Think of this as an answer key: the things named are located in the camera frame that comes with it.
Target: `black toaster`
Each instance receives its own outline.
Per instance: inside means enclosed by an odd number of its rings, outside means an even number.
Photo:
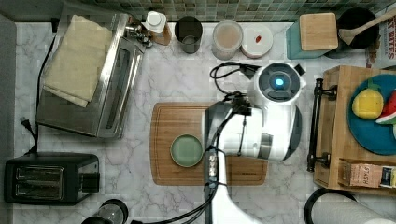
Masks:
[[[95,155],[37,152],[6,163],[4,198],[8,203],[74,205],[99,192]]]

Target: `wooden tray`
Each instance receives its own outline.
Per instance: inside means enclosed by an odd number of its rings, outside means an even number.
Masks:
[[[158,185],[203,185],[204,163],[184,168],[171,158],[175,138],[191,134],[202,142],[202,114],[213,103],[158,103],[154,106],[150,131],[150,163],[153,180]],[[261,185],[267,162],[241,157],[227,157],[229,185]]]
[[[322,167],[319,162],[316,163],[314,181],[326,189],[396,195],[396,189],[343,186],[338,180],[340,160],[375,164],[396,161],[396,156],[376,155],[363,148],[352,136],[347,124],[347,109],[353,92],[364,80],[379,74],[396,72],[340,65],[324,73],[323,89],[338,85],[336,101],[329,101],[328,97],[323,97],[320,106],[317,156],[327,152],[332,155],[332,159],[330,169]]]

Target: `wooden spoon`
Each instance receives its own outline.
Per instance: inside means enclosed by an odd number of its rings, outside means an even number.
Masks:
[[[355,38],[356,35],[360,34],[361,32],[369,29],[370,27],[373,27],[377,24],[379,24],[382,21],[385,21],[387,19],[392,18],[393,16],[396,16],[396,8],[392,9],[391,11],[385,13],[384,15],[367,22],[366,24],[364,24],[361,27],[358,27],[356,29],[353,30],[343,30],[340,29],[338,31],[338,36],[340,36],[340,38],[342,40],[344,40],[344,42],[346,42],[346,44],[350,45],[353,41],[353,39]]]

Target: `white marble countertop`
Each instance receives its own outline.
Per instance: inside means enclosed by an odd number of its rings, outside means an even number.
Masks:
[[[309,129],[315,79],[323,71],[339,64],[364,66],[363,54],[332,60],[290,61],[286,58],[285,32],[291,23],[265,23],[274,34],[274,45],[258,60],[238,52],[233,61],[267,65],[272,62],[300,63],[306,68],[307,87],[298,100],[303,113],[304,131],[296,152],[283,162],[269,162],[265,182],[255,187],[230,187],[233,200],[244,211],[263,223],[304,223],[303,208],[307,198],[318,189],[313,175],[306,171]],[[163,220],[182,215],[204,202],[203,187],[168,187],[154,184],[149,165],[149,127],[151,112],[158,102],[207,102],[222,99],[209,71],[221,61],[210,51],[215,24],[204,25],[201,47],[189,55],[180,49],[175,38],[170,46],[154,45],[144,55],[143,71],[133,93],[133,106],[127,114],[124,136],[105,141],[40,127],[40,151],[92,153],[99,157],[100,193],[75,206],[33,206],[14,204],[14,223],[81,223],[107,199],[124,201],[133,218],[142,221]],[[20,117],[34,120],[35,85],[38,71],[52,39],[48,23],[17,23],[17,83],[15,104],[15,157],[33,144],[30,134],[20,125]],[[222,84],[226,89],[245,88],[247,79],[234,75]],[[395,217],[394,198],[361,196],[363,203],[387,217]]]

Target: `green bowl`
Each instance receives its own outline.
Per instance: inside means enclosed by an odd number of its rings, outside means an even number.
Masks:
[[[175,163],[183,167],[192,167],[202,158],[204,149],[195,136],[183,134],[177,137],[171,146],[171,156]]]

